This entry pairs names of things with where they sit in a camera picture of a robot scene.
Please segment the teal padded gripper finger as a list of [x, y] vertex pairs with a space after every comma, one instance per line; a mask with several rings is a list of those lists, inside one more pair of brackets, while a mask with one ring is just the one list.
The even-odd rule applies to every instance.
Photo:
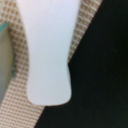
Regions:
[[0, 102], [13, 77], [13, 71], [14, 51], [9, 34], [9, 25], [2, 23], [0, 25]]

